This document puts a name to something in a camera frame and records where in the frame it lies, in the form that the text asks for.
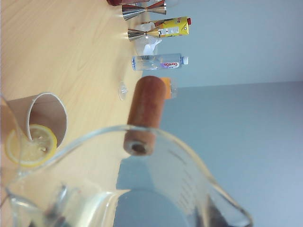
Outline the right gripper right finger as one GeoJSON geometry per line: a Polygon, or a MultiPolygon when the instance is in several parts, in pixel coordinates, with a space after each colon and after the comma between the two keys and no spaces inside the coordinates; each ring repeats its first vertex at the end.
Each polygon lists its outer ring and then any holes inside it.
{"type": "Polygon", "coordinates": [[[206,223],[208,227],[228,227],[223,215],[217,209],[210,196],[207,196],[205,209],[206,223]]]}

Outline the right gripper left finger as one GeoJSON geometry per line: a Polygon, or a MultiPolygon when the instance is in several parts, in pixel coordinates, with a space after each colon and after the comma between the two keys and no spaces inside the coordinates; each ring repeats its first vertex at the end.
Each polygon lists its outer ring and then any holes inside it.
{"type": "Polygon", "coordinates": [[[58,185],[46,210],[47,227],[74,227],[78,187],[58,185]]]}

